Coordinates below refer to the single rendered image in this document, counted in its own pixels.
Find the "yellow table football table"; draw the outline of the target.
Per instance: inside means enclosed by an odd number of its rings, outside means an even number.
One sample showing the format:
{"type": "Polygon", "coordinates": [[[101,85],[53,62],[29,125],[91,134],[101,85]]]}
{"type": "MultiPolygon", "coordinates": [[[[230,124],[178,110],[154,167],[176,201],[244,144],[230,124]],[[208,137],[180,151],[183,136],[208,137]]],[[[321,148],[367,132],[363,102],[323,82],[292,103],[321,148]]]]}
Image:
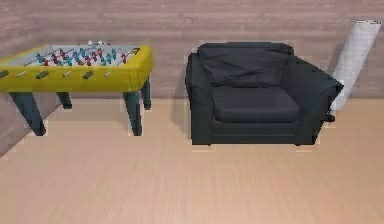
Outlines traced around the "yellow table football table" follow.
{"type": "Polygon", "coordinates": [[[132,132],[142,134],[140,109],[151,108],[149,75],[153,52],[148,45],[53,44],[0,60],[0,92],[7,92],[35,135],[46,129],[33,97],[54,92],[62,106],[72,107],[73,92],[122,94],[132,132]]]}

